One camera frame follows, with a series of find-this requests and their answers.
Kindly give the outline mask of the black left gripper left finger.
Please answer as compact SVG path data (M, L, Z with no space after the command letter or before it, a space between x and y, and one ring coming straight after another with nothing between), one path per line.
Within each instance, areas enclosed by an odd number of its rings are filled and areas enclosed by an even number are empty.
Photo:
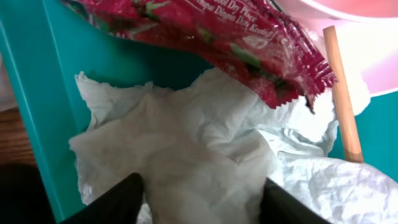
M63 222L66 224L136 223L143 200L143 179L138 173L132 173Z

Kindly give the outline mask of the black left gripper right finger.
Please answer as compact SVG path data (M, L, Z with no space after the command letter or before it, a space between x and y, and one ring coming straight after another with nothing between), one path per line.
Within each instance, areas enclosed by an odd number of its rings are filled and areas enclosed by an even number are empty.
M260 208L260 224L329 224L269 178Z

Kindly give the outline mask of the white tissue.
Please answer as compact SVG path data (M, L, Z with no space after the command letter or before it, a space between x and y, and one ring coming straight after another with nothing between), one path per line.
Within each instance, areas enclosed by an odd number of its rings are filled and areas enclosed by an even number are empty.
M91 113L69 141L91 204L133 172L146 187L139 223L257 223L266 179L332 223L396 223L397 183L328 157L338 122L331 91L269 108L216 68L188 88L117 88L75 75Z

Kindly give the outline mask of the red snack wrapper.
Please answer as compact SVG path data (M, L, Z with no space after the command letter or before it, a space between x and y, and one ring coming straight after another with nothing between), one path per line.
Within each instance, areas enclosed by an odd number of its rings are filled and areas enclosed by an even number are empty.
M195 53L276 108L309 108L337 81L302 26L255 0L70 0L85 21L123 39Z

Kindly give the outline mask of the teal serving tray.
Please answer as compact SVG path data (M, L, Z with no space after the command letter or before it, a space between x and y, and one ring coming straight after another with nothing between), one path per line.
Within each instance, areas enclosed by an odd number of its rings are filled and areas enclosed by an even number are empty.
M76 154L69 145L91 121L75 75L117 88L150 82L176 91L206 70L220 70L195 53L97 29L65 2L1 2L2 57L58 221L89 205L81 200Z

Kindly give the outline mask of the pink plate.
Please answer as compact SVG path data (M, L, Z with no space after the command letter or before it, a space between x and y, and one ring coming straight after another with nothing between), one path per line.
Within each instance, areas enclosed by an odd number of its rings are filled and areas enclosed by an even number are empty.
M275 0L303 26L323 34L334 26L345 63L372 96L397 91L397 0Z

